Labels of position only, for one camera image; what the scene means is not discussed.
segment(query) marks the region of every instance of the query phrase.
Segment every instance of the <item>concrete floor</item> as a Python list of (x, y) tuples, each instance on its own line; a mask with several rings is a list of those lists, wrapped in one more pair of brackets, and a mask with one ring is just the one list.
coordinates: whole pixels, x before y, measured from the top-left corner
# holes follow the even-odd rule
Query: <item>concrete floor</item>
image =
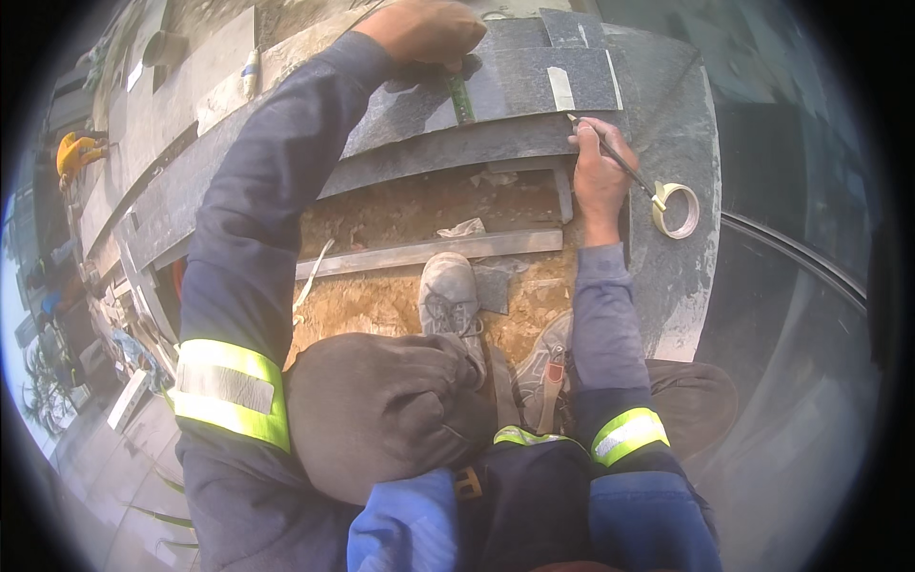
[(156, 474), (182, 481), (175, 457), (178, 426), (161, 397), (147, 394), (123, 435), (106, 423), (108, 409), (90, 405), (61, 439), (52, 464), (64, 483), (65, 528), (98, 570), (199, 569), (193, 532), (129, 510), (127, 503), (188, 518), (184, 496)]

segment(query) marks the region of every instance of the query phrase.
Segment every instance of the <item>navy long-sleeve shirt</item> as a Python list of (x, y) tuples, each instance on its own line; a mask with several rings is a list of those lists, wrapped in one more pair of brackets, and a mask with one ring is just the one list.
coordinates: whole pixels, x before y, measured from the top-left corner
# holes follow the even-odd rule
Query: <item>navy long-sleeve shirt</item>
[[(300, 215), (336, 166), (369, 96), (394, 71), (377, 43), (348, 32), (290, 75), (252, 115), (198, 212), (182, 286), (182, 341), (216, 340), (256, 351), (274, 364), (285, 362), (292, 338)], [(631, 279), (619, 245), (579, 252), (574, 305), (572, 350), (581, 380), (574, 405), (578, 440), (588, 448), (620, 413), (651, 408)], [(371, 517), (362, 507), (317, 492), (300, 464), (280, 448), (189, 417), (180, 416), (178, 425), (178, 459), (204, 569), (347, 566), (350, 525), (359, 515), (363, 521)], [(621, 543), (630, 542), (625, 533), (613, 532), (619, 524), (613, 514), (625, 512), (619, 503), (626, 501), (620, 499), (632, 497), (633, 485), (627, 481), (619, 489), (612, 479), (639, 471), (647, 477), (638, 482), (666, 474), (680, 483), (677, 487), (688, 489), (663, 443), (630, 453), (592, 484), (591, 535), (598, 544), (614, 543), (613, 534), (622, 534)], [(441, 481), (441, 473), (436, 475), (422, 486), (401, 482), (422, 497), (424, 487)], [(648, 492), (659, 486), (653, 481)], [(393, 488), (376, 489), (379, 496), (373, 493), (370, 508), (396, 512), (396, 503), (386, 504), (382, 497)], [(398, 491), (403, 494), (403, 487)], [(691, 539), (685, 546), (699, 545), (707, 558), (708, 531), (696, 527), (694, 502), (684, 502), (681, 508), (688, 515), (681, 515), (681, 524), (668, 523), (673, 527), (668, 533)]]

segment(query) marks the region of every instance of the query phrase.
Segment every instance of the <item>person in yellow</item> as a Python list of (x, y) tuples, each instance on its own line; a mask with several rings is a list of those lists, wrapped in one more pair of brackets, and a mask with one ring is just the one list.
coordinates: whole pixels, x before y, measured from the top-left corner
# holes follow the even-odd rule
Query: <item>person in yellow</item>
[(108, 132), (71, 131), (63, 136), (58, 147), (60, 192), (67, 192), (80, 169), (108, 157)]

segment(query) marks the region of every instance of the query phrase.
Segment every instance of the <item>left hand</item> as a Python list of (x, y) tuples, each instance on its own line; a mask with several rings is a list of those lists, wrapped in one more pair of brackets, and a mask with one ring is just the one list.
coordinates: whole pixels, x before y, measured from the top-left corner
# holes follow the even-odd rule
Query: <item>left hand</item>
[(486, 34), (470, 8), (447, 0), (402, 0), (360, 22), (353, 31), (378, 42), (397, 63), (441, 63), (460, 71), (461, 58)]

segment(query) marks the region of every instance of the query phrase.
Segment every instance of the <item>yellow reflective stripe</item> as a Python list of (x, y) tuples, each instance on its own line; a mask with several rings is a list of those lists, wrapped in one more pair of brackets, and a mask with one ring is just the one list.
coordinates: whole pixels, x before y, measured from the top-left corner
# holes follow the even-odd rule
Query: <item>yellow reflective stripe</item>
[(254, 437), (290, 452), (283, 378), (276, 365), (256, 351), (215, 340), (188, 340), (181, 344), (178, 365), (221, 366), (262, 379), (274, 387), (270, 413), (207, 395), (169, 392), (175, 415), (212, 423), (235, 433)]
[(614, 417), (597, 432), (591, 445), (591, 458), (609, 467), (654, 441), (661, 441), (668, 447), (671, 445), (658, 414), (647, 407), (636, 407)]
[(188, 340), (181, 344), (178, 364), (219, 365), (273, 383), (281, 379), (276, 364), (256, 351), (216, 340)]
[(528, 433), (524, 429), (515, 425), (508, 425), (500, 429), (496, 433), (496, 436), (492, 439), (492, 444), (495, 445), (496, 443), (501, 443), (502, 441), (517, 443), (518, 445), (525, 446), (539, 445), (541, 443), (552, 443), (553, 441), (572, 441), (581, 447), (581, 443), (564, 435), (549, 434), (538, 436), (533, 433)]

